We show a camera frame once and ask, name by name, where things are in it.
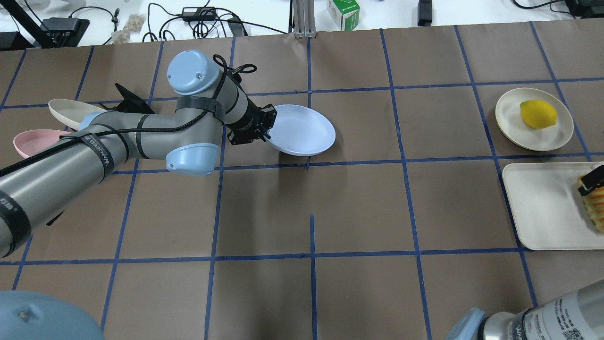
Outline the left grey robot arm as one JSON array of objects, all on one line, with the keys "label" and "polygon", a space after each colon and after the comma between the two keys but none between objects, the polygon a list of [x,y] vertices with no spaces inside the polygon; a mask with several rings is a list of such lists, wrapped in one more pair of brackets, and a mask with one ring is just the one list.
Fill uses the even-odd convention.
[{"label": "left grey robot arm", "polygon": [[232,145],[268,141],[277,110],[255,105],[240,85],[239,74],[255,70],[252,64],[231,68],[218,54],[182,51],[168,66],[168,83],[179,95],[172,116],[93,112],[77,131],[3,168],[1,256],[130,159],[164,160],[170,172],[203,177],[214,171],[223,127]]}]

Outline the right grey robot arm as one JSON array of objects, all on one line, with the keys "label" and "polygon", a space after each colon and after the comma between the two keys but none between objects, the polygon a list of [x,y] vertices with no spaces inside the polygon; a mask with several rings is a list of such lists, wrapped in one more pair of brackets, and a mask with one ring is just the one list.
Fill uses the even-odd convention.
[{"label": "right grey robot arm", "polygon": [[[503,180],[520,242],[530,250],[602,250],[602,162],[512,163]],[[449,340],[601,340],[603,280],[517,314],[472,308]]]}]

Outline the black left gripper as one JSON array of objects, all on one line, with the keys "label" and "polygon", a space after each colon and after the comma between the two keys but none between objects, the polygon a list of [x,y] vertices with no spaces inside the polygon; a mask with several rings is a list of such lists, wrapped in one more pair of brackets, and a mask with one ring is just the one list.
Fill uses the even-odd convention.
[{"label": "black left gripper", "polygon": [[276,108],[269,104],[263,108],[249,104],[244,115],[235,123],[228,124],[228,141],[231,145],[252,144],[255,140],[267,142],[270,129],[277,118]]}]

